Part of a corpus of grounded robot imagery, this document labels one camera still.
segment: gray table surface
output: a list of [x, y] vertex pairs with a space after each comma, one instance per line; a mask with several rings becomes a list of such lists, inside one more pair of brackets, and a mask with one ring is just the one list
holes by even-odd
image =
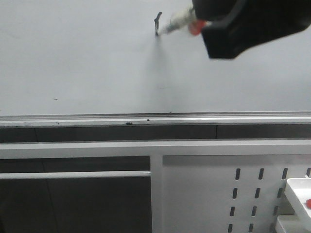
[[189, 2], [1, 1], [0, 116], [311, 111], [311, 28], [210, 60], [200, 36], [154, 36]]

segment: black rubber component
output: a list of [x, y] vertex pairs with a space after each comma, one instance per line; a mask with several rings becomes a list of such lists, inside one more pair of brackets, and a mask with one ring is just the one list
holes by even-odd
[[[250, 47], [301, 32], [311, 24], [311, 0], [237, 0], [235, 4], [193, 0], [193, 4], [199, 19], [220, 18], [202, 30], [210, 58], [233, 59]], [[213, 13], [205, 8], [212, 4], [220, 5]]]

